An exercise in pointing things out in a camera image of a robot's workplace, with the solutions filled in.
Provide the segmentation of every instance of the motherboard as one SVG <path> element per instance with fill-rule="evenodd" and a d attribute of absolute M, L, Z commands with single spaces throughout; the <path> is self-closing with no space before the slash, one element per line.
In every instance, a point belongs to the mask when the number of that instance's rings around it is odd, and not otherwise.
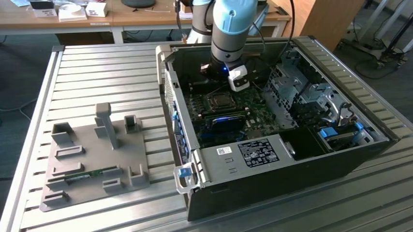
<path fill-rule="evenodd" d="M 185 96 L 200 148 L 259 138 L 279 131 L 258 86 L 242 92 L 213 91 Z"/>

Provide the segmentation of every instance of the floor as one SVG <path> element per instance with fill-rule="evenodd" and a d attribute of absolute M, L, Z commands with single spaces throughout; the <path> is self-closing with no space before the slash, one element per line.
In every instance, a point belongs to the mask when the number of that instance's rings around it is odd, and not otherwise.
<path fill-rule="evenodd" d="M 362 25 L 373 11 L 374 6 L 367 10 L 361 10 L 355 17 L 355 23 Z M 387 12 L 381 13 L 370 34 L 363 38 L 365 41 L 371 39 L 373 32 L 387 16 Z M 402 20 L 395 22 L 385 39 L 391 38 L 402 24 Z M 152 34 L 149 31 L 129 34 L 140 41 L 147 39 L 145 42 L 164 41 L 167 35 L 168 30 L 153 31 Z M 398 44 L 401 48 L 407 44 L 411 35 L 413 28 L 409 28 Z M 173 30 L 171 36 L 173 39 L 179 39 L 177 30 Z M 53 45 L 58 45 L 54 35 L 13 35 L 8 36 L 4 44 L 0 45 L 0 109 L 16 108 L 36 98 Z M 351 69 L 358 62 L 370 58 L 350 46 L 336 50 L 334 54 Z M 361 65 L 359 70 L 363 74 L 377 77 L 382 73 L 393 71 L 393 68 L 394 64 L 390 64 L 385 69 L 375 70 L 371 62 Z M 379 80 L 363 78 L 410 121 L 413 121 L 411 73 L 413 65 L 407 62 L 393 74 Z M 32 114 L 33 107 L 34 103 L 22 109 L 28 116 Z M 13 176 L 28 125 L 29 121 L 18 111 L 0 112 L 0 214 L 10 185 L 10 181 L 1 181 L 1 179 Z"/>

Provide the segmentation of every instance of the aluminum extrusion table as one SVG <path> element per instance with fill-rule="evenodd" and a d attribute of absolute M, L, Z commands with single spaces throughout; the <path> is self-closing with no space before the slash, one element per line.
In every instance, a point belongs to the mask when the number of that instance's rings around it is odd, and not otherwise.
<path fill-rule="evenodd" d="M 331 53 L 299 38 L 387 127 L 402 138 L 346 177 L 243 209 L 185 221 L 156 83 L 163 43 L 54 47 L 40 90 L 0 231 L 407 231 L 413 229 L 411 124 Z M 93 104 L 112 103 L 112 120 L 143 120 L 151 186 L 50 212 L 38 210 L 52 124 L 93 124 Z"/>

